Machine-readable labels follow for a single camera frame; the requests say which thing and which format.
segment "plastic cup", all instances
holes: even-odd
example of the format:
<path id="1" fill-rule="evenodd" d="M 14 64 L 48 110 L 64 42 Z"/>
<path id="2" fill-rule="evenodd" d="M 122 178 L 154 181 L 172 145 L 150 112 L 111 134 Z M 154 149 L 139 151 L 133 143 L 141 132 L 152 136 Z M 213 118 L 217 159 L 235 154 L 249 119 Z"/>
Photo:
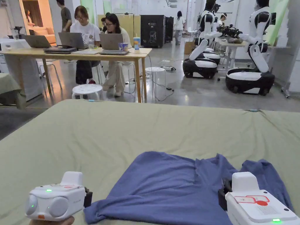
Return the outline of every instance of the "plastic cup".
<path id="1" fill-rule="evenodd" d="M 128 51 L 128 43 L 119 43 L 119 49 L 121 51 Z"/>
<path id="2" fill-rule="evenodd" d="M 141 46 L 141 38 L 140 37 L 134 37 L 133 38 L 133 45 L 135 50 L 139 50 Z"/>

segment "wooden table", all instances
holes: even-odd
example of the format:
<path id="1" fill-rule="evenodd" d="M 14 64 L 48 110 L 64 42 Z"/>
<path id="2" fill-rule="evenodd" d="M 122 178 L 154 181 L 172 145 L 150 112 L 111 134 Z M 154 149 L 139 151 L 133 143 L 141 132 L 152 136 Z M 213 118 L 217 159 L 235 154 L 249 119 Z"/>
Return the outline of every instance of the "wooden table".
<path id="1" fill-rule="evenodd" d="M 51 94 L 51 86 L 49 81 L 49 74 L 46 65 L 46 59 L 64 59 L 64 60 L 90 60 L 90 61 L 129 61 L 135 63 L 135 73 L 136 73 L 136 88 L 137 88 L 137 98 L 138 102 L 142 102 L 141 98 L 141 87 L 140 87 L 140 69 L 139 69 L 139 59 L 142 59 L 142 70 L 143 70 L 143 85 L 144 85 L 144 96 L 145 100 L 147 99 L 147 90 L 146 90 L 146 71 L 145 71 L 145 58 L 151 52 L 152 49 L 149 48 L 141 48 L 140 50 L 134 50 L 133 48 L 129 49 L 130 53 L 127 55 L 80 55 L 80 54 L 47 54 L 44 53 L 43 49 L 13 49 L 11 51 L 0 51 L 0 54 L 3 55 L 14 55 L 21 60 L 21 58 L 30 57 L 34 59 L 42 59 L 44 68 L 45 68 L 45 75 L 47 80 L 47 86 L 49 93 Z M 19 82 L 21 88 L 24 90 L 24 81 L 21 69 L 21 62 L 16 65 L 19 67 Z"/>

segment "white stool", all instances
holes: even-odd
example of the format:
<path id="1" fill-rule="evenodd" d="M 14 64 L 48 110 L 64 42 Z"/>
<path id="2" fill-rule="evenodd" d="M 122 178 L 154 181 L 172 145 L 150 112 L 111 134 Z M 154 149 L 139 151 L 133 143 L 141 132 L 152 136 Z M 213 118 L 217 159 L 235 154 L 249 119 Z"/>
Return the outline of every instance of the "white stool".
<path id="1" fill-rule="evenodd" d="M 165 72 L 165 95 L 167 95 L 166 88 L 167 88 L 167 72 L 164 68 L 161 67 L 148 67 L 146 68 L 146 72 L 152 74 L 152 79 L 153 79 L 153 74 L 155 74 L 155 84 L 156 84 L 156 89 L 155 89 L 155 97 L 156 97 L 156 90 L 157 90 L 157 82 L 156 82 L 156 77 L 158 72 Z"/>
<path id="2" fill-rule="evenodd" d="M 95 94 L 96 100 L 100 100 L 99 93 L 102 94 L 102 86 L 99 84 L 82 84 L 73 88 L 72 99 L 75 99 L 75 95 L 79 95 L 83 99 L 83 95 Z"/>
<path id="3" fill-rule="evenodd" d="M 57 73 L 57 70 L 56 70 L 56 66 L 52 62 L 46 62 L 46 64 L 47 64 L 47 66 L 53 66 L 54 67 L 55 73 L 56 73 L 56 77 L 57 77 L 57 80 L 58 80 L 58 83 L 59 83 L 59 86 L 60 86 L 60 89 L 62 89 L 62 84 L 60 83 L 60 79 L 59 79 L 59 76 L 58 76 L 58 73 Z M 42 67 L 44 68 L 43 62 L 42 61 L 37 61 L 37 66 L 38 66 L 39 73 L 42 76 L 43 75 L 43 73 L 42 73 Z M 50 75 L 49 75 L 49 81 L 51 83 L 51 86 L 53 86 Z"/>

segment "human hand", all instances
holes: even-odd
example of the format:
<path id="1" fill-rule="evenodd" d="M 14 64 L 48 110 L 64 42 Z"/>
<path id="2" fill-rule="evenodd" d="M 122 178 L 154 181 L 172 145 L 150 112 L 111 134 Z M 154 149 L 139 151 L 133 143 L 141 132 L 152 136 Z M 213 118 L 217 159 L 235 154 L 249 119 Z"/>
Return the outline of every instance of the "human hand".
<path id="1" fill-rule="evenodd" d="M 53 221 L 44 221 L 44 220 L 31 220 L 29 225 L 72 225 L 74 223 L 75 219 L 73 216 L 70 218 L 59 221 L 59 222 L 53 222 Z"/>

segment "white t-shirt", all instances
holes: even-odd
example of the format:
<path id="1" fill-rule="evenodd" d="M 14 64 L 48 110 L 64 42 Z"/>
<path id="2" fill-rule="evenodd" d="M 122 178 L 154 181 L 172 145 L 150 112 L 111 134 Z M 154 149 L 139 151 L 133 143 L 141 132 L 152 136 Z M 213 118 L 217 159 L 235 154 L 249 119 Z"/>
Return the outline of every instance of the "white t-shirt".
<path id="1" fill-rule="evenodd" d="M 183 24 L 185 23 L 185 19 L 181 16 L 178 20 L 178 17 L 174 18 L 174 30 L 183 30 Z"/>
<path id="2" fill-rule="evenodd" d="M 83 42 L 85 44 L 89 44 L 90 39 L 94 41 L 100 41 L 100 29 L 90 22 L 86 26 L 82 26 L 77 21 L 71 25 L 70 32 L 81 33 Z"/>
<path id="3" fill-rule="evenodd" d="M 219 25 L 219 26 L 223 26 L 223 21 L 222 21 L 222 20 L 219 20 L 219 21 L 218 21 L 218 25 Z"/>
<path id="4" fill-rule="evenodd" d="M 121 34 L 123 35 L 123 42 L 128 43 L 128 48 L 132 48 L 132 45 L 130 43 L 130 37 L 129 37 L 127 31 L 125 29 L 121 28 Z"/>

